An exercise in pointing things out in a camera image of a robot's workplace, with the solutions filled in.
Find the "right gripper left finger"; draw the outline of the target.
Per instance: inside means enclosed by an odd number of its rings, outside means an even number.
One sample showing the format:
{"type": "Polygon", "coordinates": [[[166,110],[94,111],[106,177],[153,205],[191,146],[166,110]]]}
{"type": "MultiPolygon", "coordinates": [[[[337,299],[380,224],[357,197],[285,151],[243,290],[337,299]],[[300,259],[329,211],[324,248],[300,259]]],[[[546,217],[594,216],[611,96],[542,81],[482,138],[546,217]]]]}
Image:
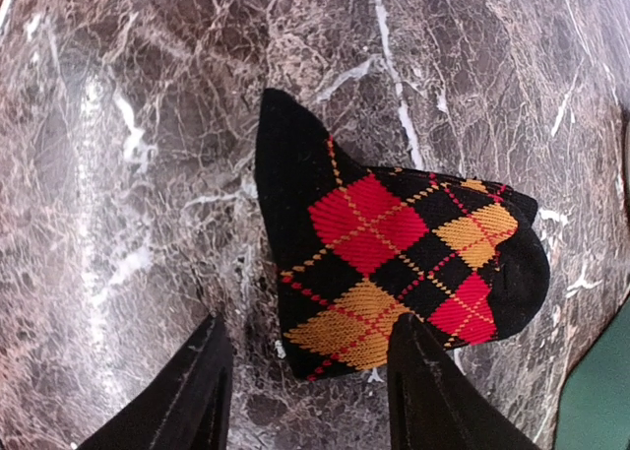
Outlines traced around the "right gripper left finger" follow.
{"type": "Polygon", "coordinates": [[[81,449],[224,449],[232,345],[220,317],[197,327],[155,379],[81,449]]]}

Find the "green compartment tray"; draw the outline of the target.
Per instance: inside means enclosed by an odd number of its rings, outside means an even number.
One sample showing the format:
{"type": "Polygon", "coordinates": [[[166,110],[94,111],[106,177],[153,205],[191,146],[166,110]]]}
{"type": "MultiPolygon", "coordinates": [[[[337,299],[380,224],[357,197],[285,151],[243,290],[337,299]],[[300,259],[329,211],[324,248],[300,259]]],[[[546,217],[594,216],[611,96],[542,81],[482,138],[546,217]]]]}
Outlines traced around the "green compartment tray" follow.
{"type": "Polygon", "coordinates": [[[554,447],[629,447],[628,304],[572,369],[562,389],[554,447]]]}

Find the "black orange argyle sock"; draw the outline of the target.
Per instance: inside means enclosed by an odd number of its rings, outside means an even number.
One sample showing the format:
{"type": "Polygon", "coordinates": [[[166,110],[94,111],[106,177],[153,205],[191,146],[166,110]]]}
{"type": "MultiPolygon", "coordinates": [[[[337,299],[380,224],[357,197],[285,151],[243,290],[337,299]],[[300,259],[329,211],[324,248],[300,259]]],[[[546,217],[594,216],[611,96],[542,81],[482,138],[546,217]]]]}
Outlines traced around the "black orange argyle sock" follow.
{"type": "Polygon", "coordinates": [[[361,164],[281,90],[262,95],[255,182],[299,379],[384,365],[406,313],[452,350],[520,333],[545,301],[535,199],[497,182],[361,164]]]}

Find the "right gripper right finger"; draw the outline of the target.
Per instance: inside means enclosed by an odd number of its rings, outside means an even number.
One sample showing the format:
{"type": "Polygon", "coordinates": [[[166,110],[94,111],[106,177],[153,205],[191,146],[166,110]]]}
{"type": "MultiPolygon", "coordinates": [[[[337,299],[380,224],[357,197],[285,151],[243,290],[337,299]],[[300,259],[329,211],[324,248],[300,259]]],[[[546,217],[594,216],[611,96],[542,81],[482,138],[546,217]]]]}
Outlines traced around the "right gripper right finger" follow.
{"type": "Polygon", "coordinates": [[[535,449],[493,408],[411,313],[393,326],[387,355],[394,449],[535,449]]]}

